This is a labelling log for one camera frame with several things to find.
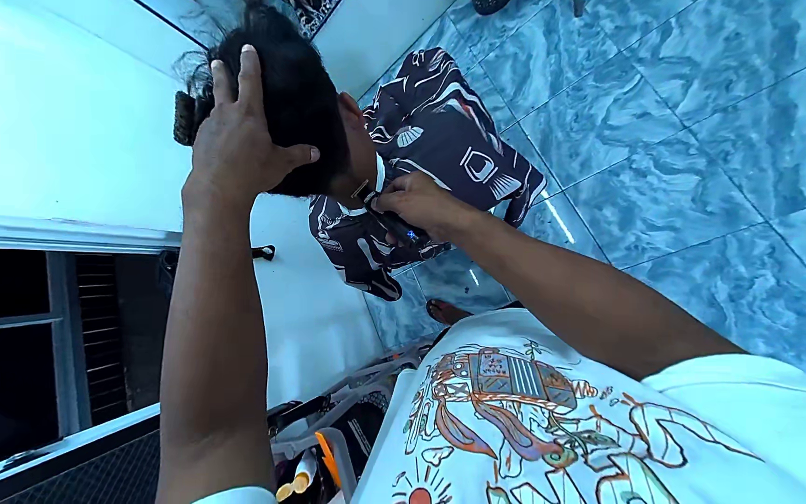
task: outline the foot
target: foot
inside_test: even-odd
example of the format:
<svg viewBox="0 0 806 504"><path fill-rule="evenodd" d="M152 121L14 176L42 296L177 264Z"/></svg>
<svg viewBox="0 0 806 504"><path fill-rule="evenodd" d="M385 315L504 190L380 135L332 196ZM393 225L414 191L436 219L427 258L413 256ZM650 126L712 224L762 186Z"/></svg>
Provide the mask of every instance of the foot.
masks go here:
<svg viewBox="0 0 806 504"><path fill-rule="evenodd" d="M428 310L428 315L431 315L431 318L444 326L452 326L466 316L474 315L473 313L468 313L464 309L456 308L454 305L441 300L428 300L428 303L425 304L424 307Z"/></svg>

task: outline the shoe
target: shoe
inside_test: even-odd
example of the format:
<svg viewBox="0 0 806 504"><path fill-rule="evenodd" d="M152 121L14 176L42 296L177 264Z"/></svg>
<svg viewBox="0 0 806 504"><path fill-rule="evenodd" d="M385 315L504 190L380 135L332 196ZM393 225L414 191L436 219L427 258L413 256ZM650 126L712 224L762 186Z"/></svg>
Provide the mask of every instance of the shoe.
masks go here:
<svg viewBox="0 0 806 504"><path fill-rule="evenodd" d="M471 0L471 5L475 6L475 12L481 16L497 13L507 4L509 4L509 0Z"/></svg>

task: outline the hand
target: hand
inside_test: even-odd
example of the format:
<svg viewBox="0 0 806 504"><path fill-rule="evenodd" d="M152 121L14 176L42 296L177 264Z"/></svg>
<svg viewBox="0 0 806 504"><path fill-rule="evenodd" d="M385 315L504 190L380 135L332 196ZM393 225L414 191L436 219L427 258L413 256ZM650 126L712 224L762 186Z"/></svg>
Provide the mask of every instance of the hand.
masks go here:
<svg viewBox="0 0 806 504"><path fill-rule="evenodd" d="M373 207L379 212L397 212L407 223L428 231L434 241L453 241L458 231L482 214L456 199L450 191L441 189L421 171L395 178Z"/></svg>
<svg viewBox="0 0 806 504"><path fill-rule="evenodd" d="M272 142L263 112L260 58L253 46L242 48L238 100L232 99L226 65L214 60L210 70L215 104L195 139L183 203L186 208L216 205L250 213L257 195L273 189L292 169L318 160L319 150Z"/></svg>

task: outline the tiled floor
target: tiled floor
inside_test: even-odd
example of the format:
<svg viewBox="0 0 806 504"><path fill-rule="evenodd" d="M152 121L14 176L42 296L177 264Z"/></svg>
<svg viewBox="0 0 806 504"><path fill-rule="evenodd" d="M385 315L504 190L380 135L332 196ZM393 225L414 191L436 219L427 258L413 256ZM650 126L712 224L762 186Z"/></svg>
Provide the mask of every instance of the tiled floor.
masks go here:
<svg viewBox="0 0 806 504"><path fill-rule="evenodd" d="M547 171L522 231L806 371L806 0L591 0L580 19L570 1L458 0L410 50L450 51ZM366 296L391 347L439 330L426 298L510 299L457 250L396 274L403 301Z"/></svg>

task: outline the forearm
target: forearm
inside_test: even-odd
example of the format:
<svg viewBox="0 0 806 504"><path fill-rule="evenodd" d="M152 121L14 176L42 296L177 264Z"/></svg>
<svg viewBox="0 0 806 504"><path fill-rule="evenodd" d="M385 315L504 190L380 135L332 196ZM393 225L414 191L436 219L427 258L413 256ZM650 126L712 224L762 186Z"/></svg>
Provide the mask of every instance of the forearm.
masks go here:
<svg viewBox="0 0 806 504"><path fill-rule="evenodd" d="M161 435L177 445L247 429L266 436L266 340L248 219L185 214L160 398Z"/></svg>
<svg viewBox="0 0 806 504"><path fill-rule="evenodd" d="M633 378L743 351L626 273L469 212L453 242L580 353Z"/></svg>

